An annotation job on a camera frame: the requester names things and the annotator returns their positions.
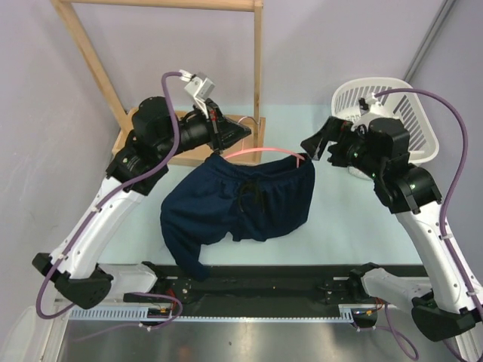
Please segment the pink clothes hanger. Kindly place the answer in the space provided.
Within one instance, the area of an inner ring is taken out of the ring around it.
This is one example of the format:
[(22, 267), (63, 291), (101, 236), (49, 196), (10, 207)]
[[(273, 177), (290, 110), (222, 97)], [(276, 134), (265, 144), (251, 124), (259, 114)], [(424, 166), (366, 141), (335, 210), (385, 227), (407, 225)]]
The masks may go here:
[(236, 143), (223, 153), (226, 160), (232, 161), (234, 164), (257, 165), (261, 163), (262, 154), (264, 152), (279, 153), (282, 155), (290, 155), (295, 157), (296, 165), (299, 166), (304, 157), (287, 149), (277, 147), (264, 146), (266, 119), (259, 118), (257, 121), (252, 116), (236, 116), (235, 122), (240, 125), (248, 126), (252, 130), (252, 134), (242, 141)]

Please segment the navy blue shorts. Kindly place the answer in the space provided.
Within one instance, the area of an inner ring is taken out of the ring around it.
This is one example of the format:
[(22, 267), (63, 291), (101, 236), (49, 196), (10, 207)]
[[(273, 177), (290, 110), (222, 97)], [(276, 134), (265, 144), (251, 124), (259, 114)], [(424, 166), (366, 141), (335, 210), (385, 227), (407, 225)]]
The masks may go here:
[(210, 272), (199, 261), (202, 246), (227, 234), (264, 242), (292, 233), (309, 218), (314, 188), (308, 155), (255, 166), (210, 155), (163, 200), (162, 237), (176, 264), (203, 281)]

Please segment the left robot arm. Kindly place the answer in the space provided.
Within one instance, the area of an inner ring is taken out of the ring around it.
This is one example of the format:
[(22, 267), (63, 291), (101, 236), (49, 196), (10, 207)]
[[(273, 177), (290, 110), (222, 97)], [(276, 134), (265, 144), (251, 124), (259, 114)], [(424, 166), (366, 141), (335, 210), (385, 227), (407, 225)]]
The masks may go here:
[(106, 169), (97, 196), (69, 236), (51, 253), (38, 253), (33, 266), (44, 276), (35, 308), (42, 311), (48, 283), (73, 305), (90, 309), (106, 298), (142, 293), (156, 302), (166, 282), (145, 263), (101, 264), (100, 255), (124, 218), (168, 172), (167, 162), (207, 145), (217, 154), (251, 135), (252, 130), (206, 99), (182, 118), (169, 112), (166, 97), (145, 99), (132, 113), (133, 129)]

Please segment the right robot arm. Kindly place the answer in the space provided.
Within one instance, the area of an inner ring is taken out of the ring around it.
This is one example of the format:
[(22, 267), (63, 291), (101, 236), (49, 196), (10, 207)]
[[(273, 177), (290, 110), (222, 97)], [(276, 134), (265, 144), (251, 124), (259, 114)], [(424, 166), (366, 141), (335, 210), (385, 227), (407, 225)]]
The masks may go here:
[(482, 319), (439, 231), (441, 192), (429, 171), (409, 162), (409, 140), (397, 118), (375, 118), (356, 127), (331, 116), (300, 145), (313, 161), (328, 151), (331, 165), (354, 167), (373, 181), (375, 195), (409, 235), (429, 277), (429, 287), (421, 287), (367, 263), (351, 271), (349, 296), (356, 302), (377, 297), (395, 305), (427, 339), (440, 342)]

